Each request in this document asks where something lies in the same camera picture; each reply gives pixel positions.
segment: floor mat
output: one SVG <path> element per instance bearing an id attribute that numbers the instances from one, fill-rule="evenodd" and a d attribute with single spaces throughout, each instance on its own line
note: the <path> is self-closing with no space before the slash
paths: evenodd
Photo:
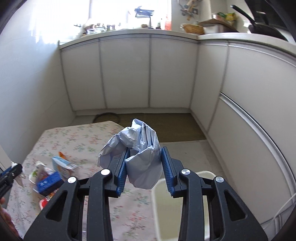
<path id="1" fill-rule="evenodd" d="M 115 115 L 102 115 L 96 122 L 113 121 L 123 127 L 131 126 L 133 119 L 139 119 L 149 125 L 157 133 L 159 142 L 180 142 L 204 140 L 201 131 L 190 113 L 132 113 Z"/>

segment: white crumpled paper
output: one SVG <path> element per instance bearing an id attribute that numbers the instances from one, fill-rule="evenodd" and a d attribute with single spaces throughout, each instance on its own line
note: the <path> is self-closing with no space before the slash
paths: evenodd
<path id="1" fill-rule="evenodd" d="M 126 147 L 131 148 L 131 157 L 125 160 L 130 183 L 136 188 L 153 188 L 162 174 L 160 145 L 156 132 L 143 121 L 134 119 L 131 127 L 114 135 L 100 151 L 98 166 L 107 168 Z"/>

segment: white tiled wall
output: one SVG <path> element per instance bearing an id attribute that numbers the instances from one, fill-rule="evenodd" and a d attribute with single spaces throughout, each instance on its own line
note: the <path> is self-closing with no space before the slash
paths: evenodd
<path id="1" fill-rule="evenodd" d="M 28 0 L 0 35 L 0 145 L 22 162 L 46 129 L 74 119 L 62 76 L 59 39 L 79 32 L 87 0 Z"/>

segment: frying pan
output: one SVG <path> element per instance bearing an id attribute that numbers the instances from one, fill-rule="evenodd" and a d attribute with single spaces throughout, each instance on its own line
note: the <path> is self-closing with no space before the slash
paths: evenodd
<path id="1" fill-rule="evenodd" d="M 269 26 L 267 16 L 264 12 L 257 12 L 257 13 L 259 13 L 261 15 L 265 24 L 255 22 L 254 19 L 252 19 L 244 10 L 242 10 L 238 6 L 231 5 L 231 7 L 234 10 L 238 11 L 240 14 L 244 15 L 247 19 L 249 19 L 249 21 L 251 23 L 251 25 L 249 25 L 249 30 L 251 33 L 268 35 L 268 36 L 272 36 L 272 37 L 283 39 L 283 40 L 287 41 L 287 39 L 276 28 Z"/>

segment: tablecloth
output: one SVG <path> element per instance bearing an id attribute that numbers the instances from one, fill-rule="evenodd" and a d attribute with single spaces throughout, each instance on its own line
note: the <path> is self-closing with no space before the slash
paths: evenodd
<path id="1" fill-rule="evenodd" d="M 14 182 L 7 209 L 21 237 L 29 229 L 40 212 L 39 201 L 44 197 L 36 193 L 28 175 L 35 163 L 41 161 L 52 168 L 51 157 L 61 151 L 68 160 L 79 166 L 79 178 L 91 177 L 97 171 L 99 151 L 107 141 L 123 129 L 122 126 L 106 121 L 101 123 L 54 128 L 45 131 L 26 157 L 23 167 L 27 179 L 24 187 Z M 110 217 L 114 240 L 155 241 L 154 217 L 151 190 L 135 188 L 128 179 L 120 198 L 109 198 Z M 86 240 L 86 218 L 83 220 L 83 240 Z"/>

